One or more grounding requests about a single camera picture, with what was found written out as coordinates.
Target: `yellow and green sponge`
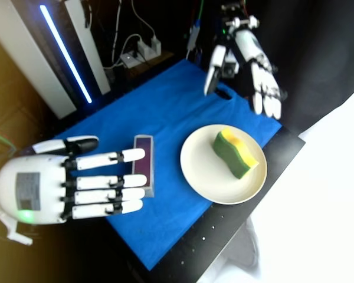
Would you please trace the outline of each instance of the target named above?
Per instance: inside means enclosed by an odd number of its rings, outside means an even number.
[[[218,133],[213,148],[237,179],[241,179],[258,165],[258,161],[252,156],[247,145],[235,137],[230,128],[225,128]]]

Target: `power strip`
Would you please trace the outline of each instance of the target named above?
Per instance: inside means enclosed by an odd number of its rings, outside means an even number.
[[[121,61],[124,66],[128,69],[133,68],[137,65],[143,64],[146,61],[152,60],[161,55],[161,42],[157,38],[151,39],[151,47],[145,44],[143,41],[137,42],[138,52],[143,56],[137,54],[136,57],[133,56],[134,51],[124,53],[120,56]]]

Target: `white floor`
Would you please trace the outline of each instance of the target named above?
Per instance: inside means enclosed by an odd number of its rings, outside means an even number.
[[[198,282],[354,283],[354,94],[300,137],[251,216],[257,236],[242,229]]]

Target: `green light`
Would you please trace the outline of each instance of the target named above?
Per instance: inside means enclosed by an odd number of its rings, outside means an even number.
[[[31,210],[20,210],[19,211],[19,218],[23,222],[31,223],[34,220],[34,214]]]

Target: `led light strip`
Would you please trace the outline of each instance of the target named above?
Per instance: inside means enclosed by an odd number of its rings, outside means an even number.
[[[88,93],[87,89],[85,88],[85,86],[83,84],[83,81],[81,80],[80,75],[78,74],[78,72],[76,70],[75,65],[72,62],[72,59],[71,59],[70,55],[68,54],[67,49],[65,48],[63,41],[60,38],[59,32],[57,31],[57,28],[55,27],[54,22],[51,19],[50,14],[48,13],[48,10],[47,10],[46,6],[45,5],[41,5],[40,9],[41,9],[41,12],[42,12],[47,24],[48,24],[48,27],[50,28],[51,32],[53,33],[53,36],[54,36],[55,40],[57,41],[57,44],[58,44],[58,46],[60,48],[60,51],[63,53],[63,56],[64,56],[65,60],[67,61],[68,66],[70,66],[70,69],[71,69],[71,71],[73,73],[73,76],[75,76],[75,79],[76,79],[77,83],[79,84],[79,86],[80,86],[80,88],[81,88],[86,100],[88,101],[88,103],[91,103],[92,99],[90,98],[89,93]]]

